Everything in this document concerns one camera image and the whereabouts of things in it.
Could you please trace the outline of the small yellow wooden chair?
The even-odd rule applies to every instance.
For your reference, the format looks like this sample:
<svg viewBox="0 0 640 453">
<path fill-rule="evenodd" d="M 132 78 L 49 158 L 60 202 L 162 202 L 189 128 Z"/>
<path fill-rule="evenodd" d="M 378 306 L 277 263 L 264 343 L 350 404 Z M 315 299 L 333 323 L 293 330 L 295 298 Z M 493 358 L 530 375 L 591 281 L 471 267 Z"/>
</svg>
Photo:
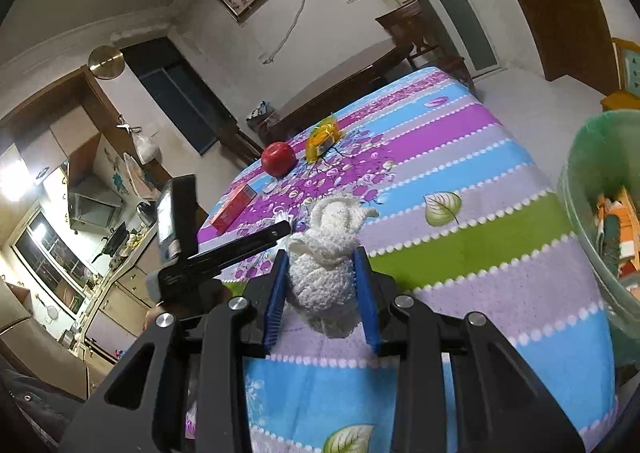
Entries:
<svg viewBox="0 0 640 453">
<path fill-rule="evenodd" d="M 630 40 L 612 37 L 618 85 L 601 100 L 603 112 L 640 110 L 640 46 Z"/>
</svg>

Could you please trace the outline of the round gold wall clock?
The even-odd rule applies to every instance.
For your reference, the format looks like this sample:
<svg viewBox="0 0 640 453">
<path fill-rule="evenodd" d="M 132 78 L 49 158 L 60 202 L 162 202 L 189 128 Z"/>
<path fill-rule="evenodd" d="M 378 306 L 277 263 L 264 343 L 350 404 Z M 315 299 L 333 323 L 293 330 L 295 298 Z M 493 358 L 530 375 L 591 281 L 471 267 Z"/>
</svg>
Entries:
<svg viewBox="0 0 640 453">
<path fill-rule="evenodd" d="M 98 80 L 114 80 L 124 72 L 124 55 L 112 45 L 96 47 L 89 54 L 88 69 Z"/>
</svg>

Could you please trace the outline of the dark wooden dining chair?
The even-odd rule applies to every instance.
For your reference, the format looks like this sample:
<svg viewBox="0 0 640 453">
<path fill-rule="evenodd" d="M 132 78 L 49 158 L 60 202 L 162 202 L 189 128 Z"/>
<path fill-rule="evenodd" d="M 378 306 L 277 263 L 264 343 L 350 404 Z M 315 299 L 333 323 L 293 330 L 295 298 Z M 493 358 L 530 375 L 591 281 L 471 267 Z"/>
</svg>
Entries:
<svg viewBox="0 0 640 453">
<path fill-rule="evenodd" d="M 464 57 L 459 56 L 456 50 L 445 47 L 442 38 L 436 33 L 434 22 L 418 0 L 410 0 L 382 14 L 375 21 L 384 28 L 397 46 L 412 45 L 407 61 L 413 71 L 427 64 L 436 66 L 462 83 L 473 96 L 476 95 L 473 78 L 466 67 Z"/>
</svg>

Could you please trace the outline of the red small box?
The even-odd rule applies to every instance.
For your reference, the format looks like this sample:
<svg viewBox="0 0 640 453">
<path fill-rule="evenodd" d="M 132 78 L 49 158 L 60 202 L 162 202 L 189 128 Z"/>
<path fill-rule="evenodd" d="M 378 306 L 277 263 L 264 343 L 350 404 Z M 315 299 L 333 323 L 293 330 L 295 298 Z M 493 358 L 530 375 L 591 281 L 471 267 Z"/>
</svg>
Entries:
<svg viewBox="0 0 640 453">
<path fill-rule="evenodd" d="M 250 205 L 256 196 L 255 190 L 249 184 L 240 184 L 228 195 L 219 210 L 210 221 L 210 225 L 218 234 L 226 232 L 245 208 Z"/>
</svg>

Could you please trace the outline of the dark window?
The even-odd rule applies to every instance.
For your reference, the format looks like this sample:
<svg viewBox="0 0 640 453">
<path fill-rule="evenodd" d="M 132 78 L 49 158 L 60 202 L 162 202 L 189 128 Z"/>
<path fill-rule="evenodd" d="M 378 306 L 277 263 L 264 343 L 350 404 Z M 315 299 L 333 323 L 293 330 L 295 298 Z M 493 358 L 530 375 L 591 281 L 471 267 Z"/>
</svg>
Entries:
<svg viewBox="0 0 640 453">
<path fill-rule="evenodd" d="M 122 49 L 130 70 L 194 150 L 204 155 L 234 117 L 167 37 Z"/>
</svg>

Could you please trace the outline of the dark wooden dining table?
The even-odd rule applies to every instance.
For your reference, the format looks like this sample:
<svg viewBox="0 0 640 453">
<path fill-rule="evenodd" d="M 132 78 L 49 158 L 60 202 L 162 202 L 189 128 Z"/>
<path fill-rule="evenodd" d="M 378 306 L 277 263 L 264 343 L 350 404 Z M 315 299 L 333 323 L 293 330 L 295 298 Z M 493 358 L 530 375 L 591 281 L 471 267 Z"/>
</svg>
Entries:
<svg viewBox="0 0 640 453">
<path fill-rule="evenodd" d="M 266 146 L 285 141 L 322 118 L 387 84 L 386 75 L 404 62 L 413 44 L 397 46 L 388 38 L 358 52 L 310 83 L 259 129 Z"/>
</svg>

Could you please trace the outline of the yellow toy car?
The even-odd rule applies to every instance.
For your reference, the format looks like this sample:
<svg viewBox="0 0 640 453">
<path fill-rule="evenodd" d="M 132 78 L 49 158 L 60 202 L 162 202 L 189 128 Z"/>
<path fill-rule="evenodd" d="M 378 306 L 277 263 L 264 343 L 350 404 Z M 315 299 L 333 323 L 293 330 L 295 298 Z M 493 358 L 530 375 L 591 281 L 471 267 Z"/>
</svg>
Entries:
<svg viewBox="0 0 640 453">
<path fill-rule="evenodd" d="M 336 117 L 326 117 L 312 128 L 308 136 L 305 147 L 306 162 L 312 164 L 319 161 L 341 138 L 342 132 Z"/>
</svg>

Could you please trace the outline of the striped colourful tablecloth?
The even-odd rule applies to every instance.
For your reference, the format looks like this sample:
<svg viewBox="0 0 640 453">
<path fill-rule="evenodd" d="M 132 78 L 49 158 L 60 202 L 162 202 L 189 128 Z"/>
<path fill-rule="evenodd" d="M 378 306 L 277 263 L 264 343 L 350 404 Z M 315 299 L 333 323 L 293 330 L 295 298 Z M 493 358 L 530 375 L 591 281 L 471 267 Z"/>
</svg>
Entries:
<svg viewBox="0 0 640 453">
<path fill-rule="evenodd" d="M 227 231 L 205 222 L 208 251 L 271 224 L 299 225 L 323 196 L 348 192 L 378 217 L 360 230 L 372 268 L 433 310 L 489 317 L 594 447 L 617 410 L 614 358 L 589 260 L 548 179 L 457 80 L 424 69 L 336 115 L 342 139 L 320 163 L 272 179 L 236 177 L 255 199 Z M 257 452 L 385 452 L 397 363 L 363 332 L 329 339 L 292 310 L 273 353 L 245 366 Z"/>
</svg>

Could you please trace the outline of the green lined trash bin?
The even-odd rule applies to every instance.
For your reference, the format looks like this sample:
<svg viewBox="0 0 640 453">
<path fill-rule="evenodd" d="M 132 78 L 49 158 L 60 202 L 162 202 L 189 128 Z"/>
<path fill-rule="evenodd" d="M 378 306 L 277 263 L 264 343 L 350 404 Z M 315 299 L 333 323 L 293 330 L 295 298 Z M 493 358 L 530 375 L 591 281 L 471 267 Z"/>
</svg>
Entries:
<svg viewBox="0 0 640 453">
<path fill-rule="evenodd" d="M 558 194 L 591 263 L 611 324 L 615 362 L 639 364 L 639 113 L 589 118 Z"/>
</svg>

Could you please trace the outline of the white cloth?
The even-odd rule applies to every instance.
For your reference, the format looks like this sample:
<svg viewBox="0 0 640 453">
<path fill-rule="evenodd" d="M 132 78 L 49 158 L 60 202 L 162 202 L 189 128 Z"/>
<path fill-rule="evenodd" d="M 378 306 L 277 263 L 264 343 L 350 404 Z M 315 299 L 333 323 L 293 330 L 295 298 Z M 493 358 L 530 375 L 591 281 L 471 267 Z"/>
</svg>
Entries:
<svg viewBox="0 0 640 453">
<path fill-rule="evenodd" d="M 352 253 L 358 234 L 378 211 L 350 194 L 314 202 L 307 229 L 286 243 L 288 303 L 314 331 L 329 338 L 348 336 L 360 322 Z"/>
</svg>

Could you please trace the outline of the red apple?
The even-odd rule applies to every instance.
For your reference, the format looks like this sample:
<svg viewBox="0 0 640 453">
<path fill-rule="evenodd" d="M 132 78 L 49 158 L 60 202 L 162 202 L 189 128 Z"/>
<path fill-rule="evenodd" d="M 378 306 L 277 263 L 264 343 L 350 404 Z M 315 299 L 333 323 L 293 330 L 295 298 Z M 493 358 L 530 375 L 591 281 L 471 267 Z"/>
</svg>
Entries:
<svg viewBox="0 0 640 453">
<path fill-rule="evenodd" d="M 260 162 L 265 173 L 273 178 L 281 179 L 292 172 L 297 164 L 297 158 L 288 143 L 278 141 L 265 147 Z"/>
</svg>

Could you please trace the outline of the brown wooden inner door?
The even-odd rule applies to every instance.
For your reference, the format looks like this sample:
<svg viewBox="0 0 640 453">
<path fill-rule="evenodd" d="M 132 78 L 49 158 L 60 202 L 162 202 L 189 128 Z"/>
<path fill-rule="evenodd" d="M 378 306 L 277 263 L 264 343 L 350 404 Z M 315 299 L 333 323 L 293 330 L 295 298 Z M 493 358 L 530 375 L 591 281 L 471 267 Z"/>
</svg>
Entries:
<svg viewBox="0 0 640 453">
<path fill-rule="evenodd" d="M 568 75 L 601 92 L 617 89 L 617 64 L 600 0 L 518 0 L 544 77 Z"/>
</svg>

